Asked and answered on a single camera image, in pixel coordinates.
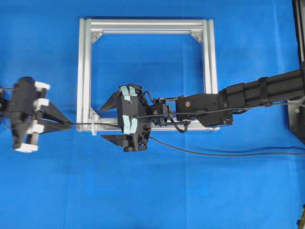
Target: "wire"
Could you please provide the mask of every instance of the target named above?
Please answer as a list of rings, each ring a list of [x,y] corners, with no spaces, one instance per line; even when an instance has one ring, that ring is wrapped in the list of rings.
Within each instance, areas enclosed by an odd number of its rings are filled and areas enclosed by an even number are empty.
[[[8,88],[8,87],[0,87],[0,90],[3,90],[3,91],[16,91],[17,89],[15,89],[15,88]]]
[[[273,103],[272,105],[297,105],[305,107],[304,104],[298,104],[298,103]],[[223,111],[231,111],[231,110],[250,110],[253,108],[258,107],[265,107],[263,105],[259,106],[251,106],[251,107],[234,107],[234,108],[225,108],[215,111],[199,111],[199,112],[176,112],[176,113],[164,113],[164,114],[151,114],[151,115],[142,115],[142,116],[134,116],[135,118],[149,118],[149,117],[161,117],[161,116],[167,116],[167,115],[202,115],[202,114],[209,114],[209,113],[216,113],[216,112],[223,112]]]
[[[168,118],[170,119],[171,123],[173,124],[173,126],[175,127],[175,129],[180,132],[181,134],[185,133],[187,131],[187,128],[189,127],[189,123],[190,122],[185,122],[183,123],[184,125],[184,130],[182,130],[177,123],[172,119],[172,117],[168,116]]]
[[[173,148],[185,153],[190,153],[190,154],[196,154],[200,156],[219,156],[219,157],[237,157],[237,156],[263,156],[263,155],[295,155],[295,156],[305,156],[305,154],[300,154],[300,153],[254,153],[254,154],[206,154],[206,153],[198,153],[195,151],[187,150],[187,149],[182,149],[180,147],[172,146],[169,145],[165,142],[162,142],[154,137],[149,137],[151,140],[160,143],[161,145],[164,145],[169,148]]]
[[[305,148],[297,147],[297,146],[270,146],[270,147],[261,147],[261,148],[254,148],[254,149],[247,149],[247,150],[220,150],[220,149],[206,149],[202,148],[204,151],[210,152],[218,152],[218,153],[250,153],[255,151],[262,151],[262,150],[272,150],[272,149],[297,149],[305,151]]]
[[[145,92],[143,92],[143,94],[141,95],[141,97],[145,96],[145,94],[147,94],[147,95],[148,95],[149,100],[153,102],[153,100],[152,100],[152,95],[150,94],[150,92],[149,92],[149,91],[145,91]]]
[[[92,123],[68,123],[69,125],[92,125]],[[107,125],[107,126],[113,126],[117,127],[117,125],[109,124],[109,123],[94,123],[95,125]]]

